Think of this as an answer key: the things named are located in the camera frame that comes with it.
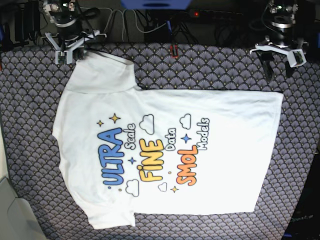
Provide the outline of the white printed T-shirt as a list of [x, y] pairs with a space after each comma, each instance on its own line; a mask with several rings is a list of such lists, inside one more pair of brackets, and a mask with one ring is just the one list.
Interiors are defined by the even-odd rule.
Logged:
[[89, 52], [60, 98], [52, 134], [59, 170], [96, 230], [135, 214], [253, 212], [283, 94], [143, 90], [132, 61]]

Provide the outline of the blue box overhead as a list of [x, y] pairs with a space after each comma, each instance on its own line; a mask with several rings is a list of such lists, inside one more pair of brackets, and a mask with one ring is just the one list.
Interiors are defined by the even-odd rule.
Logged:
[[130, 10], [185, 10], [191, 0], [121, 0], [124, 8]]

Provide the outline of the black power strip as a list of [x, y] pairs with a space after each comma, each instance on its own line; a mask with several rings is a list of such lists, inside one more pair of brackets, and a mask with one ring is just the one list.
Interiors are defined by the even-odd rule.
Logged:
[[235, 21], [242, 19], [244, 15], [242, 13], [230, 12], [230, 11], [218, 11], [218, 10], [198, 10], [190, 9], [188, 11], [191, 18], [201, 20], [228, 20]]

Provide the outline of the red table clamp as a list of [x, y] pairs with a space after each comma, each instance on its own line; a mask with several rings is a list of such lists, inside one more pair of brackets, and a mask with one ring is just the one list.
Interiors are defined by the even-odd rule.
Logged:
[[170, 55], [174, 59], [179, 57], [179, 50], [178, 50], [178, 46], [176, 44], [170, 45]]

